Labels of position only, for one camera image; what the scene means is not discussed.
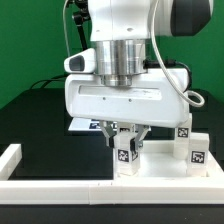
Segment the white block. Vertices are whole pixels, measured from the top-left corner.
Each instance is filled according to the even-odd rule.
[[[207,176],[208,151],[208,134],[191,133],[187,161],[188,176]]]
[[[136,133],[128,132],[128,131],[127,132],[123,131],[118,133],[117,135],[114,136],[114,148],[129,150],[131,147],[130,141],[136,136],[137,136]]]
[[[189,119],[175,129],[175,141],[173,157],[176,159],[185,160],[188,156],[189,139],[192,129],[192,114],[189,114]]]

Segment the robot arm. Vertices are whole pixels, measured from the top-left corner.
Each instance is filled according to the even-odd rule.
[[[94,48],[65,61],[66,70],[76,73],[66,80],[66,107],[72,117],[101,120],[108,145],[112,139],[118,154],[126,147],[132,155],[133,174],[149,126],[176,128],[189,119],[186,70],[167,71],[159,56],[162,69],[144,68],[147,39],[195,35],[210,20],[213,0],[88,0],[88,9]],[[114,135],[111,121],[131,131]]]

